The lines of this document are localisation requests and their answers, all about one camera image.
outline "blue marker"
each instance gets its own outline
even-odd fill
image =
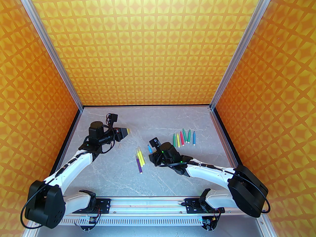
[[[195,131],[193,132],[193,146],[195,146]]]
[[[149,147],[149,145],[147,144],[147,146],[148,146],[148,150],[149,150],[149,153],[153,153],[153,151],[151,150],[151,148]]]

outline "orange patterned wall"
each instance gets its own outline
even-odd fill
[[[217,109],[280,236],[316,236],[316,0],[272,0]]]
[[[0,236],[20,236],[29,185],[52,168],[77,112],[20,0],[0,0]]]
[[[33,0],[84,105],[209,104],[258,0]]]

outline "marble table surface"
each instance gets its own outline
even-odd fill
[[[85,108],[64,156],[65,164],[88,135],[90,123],[105,123],[107,113],[118,114],[115,127],[130,128],[130,134],[115,147],[87,166],[68,187],[65,195],[81,189],[93,191],[97,196],[199,196],[206,188],[218,190],[220,186],[198,178],[180,176],[169,168],[155,167],[149,161],[149,140],[157,137],[161,143],[172,143],[173,133],[196,132],[197,145],[185,144],[180,154],[198,160],[230,167],[220,139],[210,118],[207,106],[129,106]],[[146,165],[140,175],[135,161],[140,146]]]

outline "metal bracket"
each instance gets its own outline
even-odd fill
[[[97,198],[96,199],[96,206],[100,207],[102,210],[101,214],[109,214],[110,207],[111,207],[111,199],[109,198]],[[94,212],[88,212],[86,209],[81,209],[78,211],[73,212],[73,214],[98,214],[98,210]]]
[[[187,214],[196,214],[196,213],[205,213],[202,208],[201,205],[198,201],[198,199],[196,198],[185,198],[184,199],[186,204],[185,209],[186,209],[186,213]],[[214,214],[214,213],[225,213],[225,209],[223,207],[217,208],[217,209],[211,209],[210,210],[210,214]]]

